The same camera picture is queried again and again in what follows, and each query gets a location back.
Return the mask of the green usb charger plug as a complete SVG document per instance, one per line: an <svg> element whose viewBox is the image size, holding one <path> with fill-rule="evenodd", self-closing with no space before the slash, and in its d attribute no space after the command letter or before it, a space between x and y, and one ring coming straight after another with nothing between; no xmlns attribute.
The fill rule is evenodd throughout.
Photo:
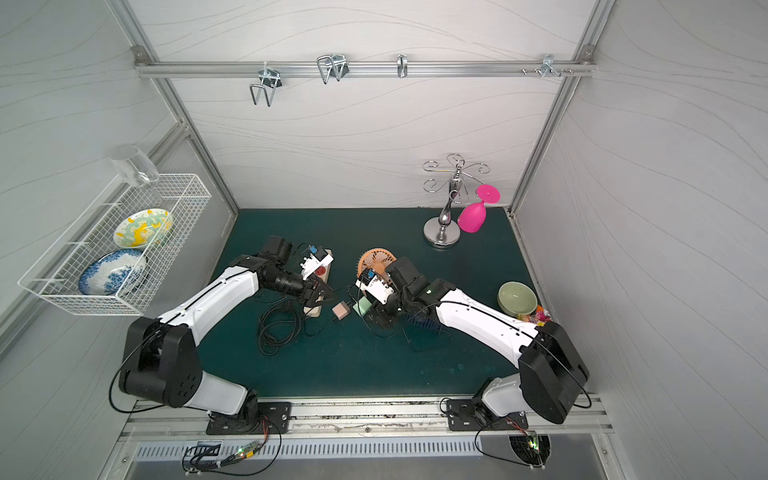
<svg viewBox="0 0 768 480"><path fill-rule="evenodd" d="M362 297L361 299L357 300L354 305L352 306L352 310L361 318L364 318L367 312L370 310L372 304L371 302L365 298Z"/></svg>

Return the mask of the pink usb charger plug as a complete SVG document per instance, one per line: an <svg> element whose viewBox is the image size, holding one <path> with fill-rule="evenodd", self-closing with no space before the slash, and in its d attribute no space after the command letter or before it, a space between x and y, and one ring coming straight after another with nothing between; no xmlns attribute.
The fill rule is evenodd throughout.
<svg viewBox="0 0 768 480"><path fill-rule="evenodd" d="M351 308L346 302L339 302L332 308L332 312L338 320L343 320L350 314Z"/></svg>

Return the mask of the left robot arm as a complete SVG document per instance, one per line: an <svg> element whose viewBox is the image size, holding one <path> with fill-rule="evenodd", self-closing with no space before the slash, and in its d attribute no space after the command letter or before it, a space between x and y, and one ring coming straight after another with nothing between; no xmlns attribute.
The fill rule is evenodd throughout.
<svg viewBox="0 0 768 480"><path fill-rule="evenodd" d="M310 245L300 270L287 268L292 243L271 236L261 252L241 255L209 285L157 318L140 317L128 328L119 390L171 408L194 408L236 416L249 390L204 371L198 346L243 301L262 290L314 308L332 290L316 271L333 262L332 252Z"/></svg>

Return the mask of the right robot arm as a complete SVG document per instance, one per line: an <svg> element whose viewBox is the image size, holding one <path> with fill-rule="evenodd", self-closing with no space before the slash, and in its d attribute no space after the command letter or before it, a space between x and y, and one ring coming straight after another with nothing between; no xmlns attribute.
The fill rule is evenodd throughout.
<svg viewBox="0 0 768 480"><path fill-rule="evenodd" d="M365 318L387 324L409 317L454 329L515 367L512 375L487 379L469 402L448 406L448 416L460 418L464 428L526 427L529 411L562 424L578 407L589 372L561 325L537 325L494 310L443 279L428 281L407 258L395 260L382 273L363 269L356 288L370 304Z"/></svg>

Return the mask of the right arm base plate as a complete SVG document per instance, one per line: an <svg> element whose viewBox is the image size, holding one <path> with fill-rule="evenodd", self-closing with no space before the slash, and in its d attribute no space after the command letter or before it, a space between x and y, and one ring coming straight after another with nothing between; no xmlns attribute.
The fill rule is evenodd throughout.
<svg viewBox="0 0 768 480"><path fill-rule="evenodd" d="M500 417L472 399L443 398L439 409L447 418L449 430L454 432L520 431L529 428L525 412L512 412Z"/></svg>

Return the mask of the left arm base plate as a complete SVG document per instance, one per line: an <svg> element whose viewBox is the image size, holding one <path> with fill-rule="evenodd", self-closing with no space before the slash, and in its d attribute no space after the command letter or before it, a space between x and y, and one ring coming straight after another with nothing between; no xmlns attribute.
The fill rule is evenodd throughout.
<svg viewBox="0 0 768 480"><path fill-rule="evenodd" d="M291 420L291 402L246 402L234 415L212 413L205 433L209 436L285 434Z"/></svg>

